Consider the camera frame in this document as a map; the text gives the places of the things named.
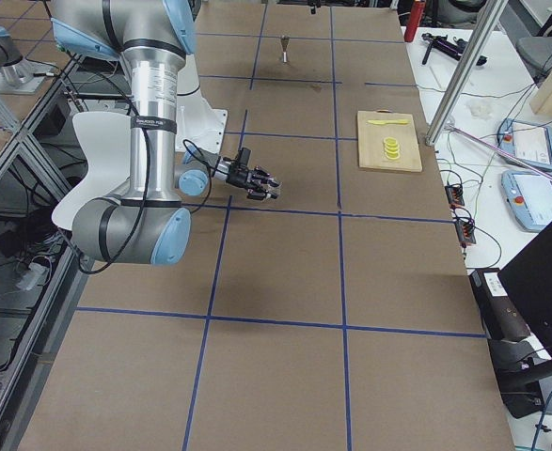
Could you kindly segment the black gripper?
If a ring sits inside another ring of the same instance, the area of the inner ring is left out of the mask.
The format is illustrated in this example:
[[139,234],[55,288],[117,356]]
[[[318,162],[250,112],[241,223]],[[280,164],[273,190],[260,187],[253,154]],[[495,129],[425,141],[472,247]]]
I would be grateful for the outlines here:
[[232,160],[229,163],[226,183],[247,190],[246,198],[257,201],[271,199],[268,187],[261,186],[261,184],[268,186],[280,185],[280,181],[264,168],[257,165],[254,169],[249,169],[247,164],[239,159]]

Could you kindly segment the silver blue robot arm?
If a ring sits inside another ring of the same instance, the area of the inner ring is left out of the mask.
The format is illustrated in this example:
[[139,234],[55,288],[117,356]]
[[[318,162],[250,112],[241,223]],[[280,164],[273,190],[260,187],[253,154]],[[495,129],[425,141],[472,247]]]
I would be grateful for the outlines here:
[[[74,215],[72,241],[83,254],[112,263],[172,265],[185,252],[192,212],[181,196],[207,195],[213,179],[245,190],[248,198],[277,198],[280,183],[269,172],[249,167],[250,151],[234,158],[199,147],[191,137],[223,120],[197,88],[196,106],[178,104],[178,77],[195,72],[197,41],[187,1],[56,1],[52,8],[56,42],[65,50],[118,62],[131,92],[126,131],[130,173]],[[189,137],[177,138],[179,126]]]

